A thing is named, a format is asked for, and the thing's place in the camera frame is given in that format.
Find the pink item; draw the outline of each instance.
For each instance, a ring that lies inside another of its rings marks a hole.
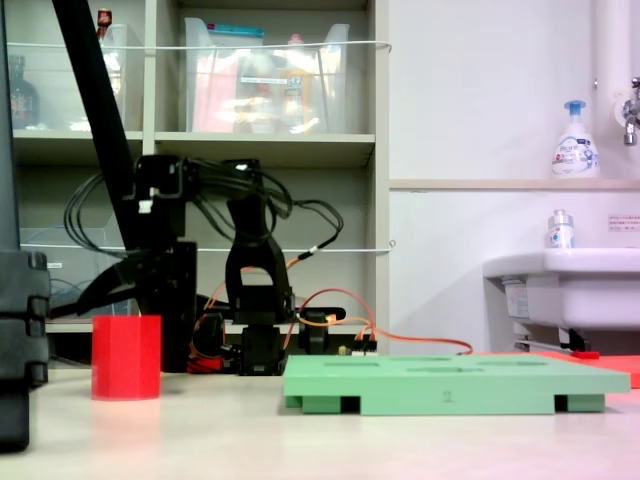
[[[194,97],[194,132],[232,133],[236,117],[238,60],[212,54],[198,61]]]

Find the faucet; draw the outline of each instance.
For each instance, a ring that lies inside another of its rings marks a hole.
[[[631,79],[631,85],[636,93],[635,100],[627,100],[624,104],[624,144],[633,146],[638,143],[636,134],[636,124],[640,125],[638,115],[640,114],[640,77]]]

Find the white sink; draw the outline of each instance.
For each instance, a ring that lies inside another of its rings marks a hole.
[[[640,330],[640,249],[549,249],[487,261],[509,315],[562,329]]]

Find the clear plastic container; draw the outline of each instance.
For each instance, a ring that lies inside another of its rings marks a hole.
[[[139,45],[140,40],[127,25],[112,25],[103,46],[120,117],[125,129],[134,131],[142,129],[144,52],[118,47]],[[8,53],[24,58],[24,81],[39,98],[35,120],[18,128],[91,130],[65,49],[10,45]]]
[[[84,231],[91,241],[100,247],[111,244],[106,229],[85,228]],[[52,305],[73,301],[94,278],[117,261],[108,255],[78,248],[61,226],[21,228],[20,243],[23,250],[41,252],[47,256]],[[92,310],[82,317],[128,313],[130,313],[129,302],[124,301]]]
[[[187,46],[214,46],[202,20],[185,24]],[[348,30],[334,25],[326,41]],[[345,45],[187,50],[186,71],[187,131],[347,133]]]

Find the green plastic board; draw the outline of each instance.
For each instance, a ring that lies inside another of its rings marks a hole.
[[[285,405],[304,413],[602,412],[605,393],[630,390],[626,373],[521,355],[294,355],[284,372]]]

